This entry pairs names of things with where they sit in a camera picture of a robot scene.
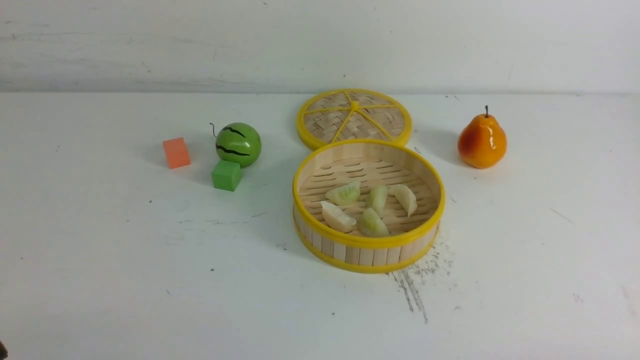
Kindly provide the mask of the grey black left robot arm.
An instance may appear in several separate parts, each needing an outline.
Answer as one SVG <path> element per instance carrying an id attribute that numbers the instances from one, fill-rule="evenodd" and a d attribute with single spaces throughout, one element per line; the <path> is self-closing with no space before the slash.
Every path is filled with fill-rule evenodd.
<path id="1" fill-rule="evenodd" d="M 6 346 L 0 342 L 0 360 L 6 360 L 9 357 L 9 352 Z"/>

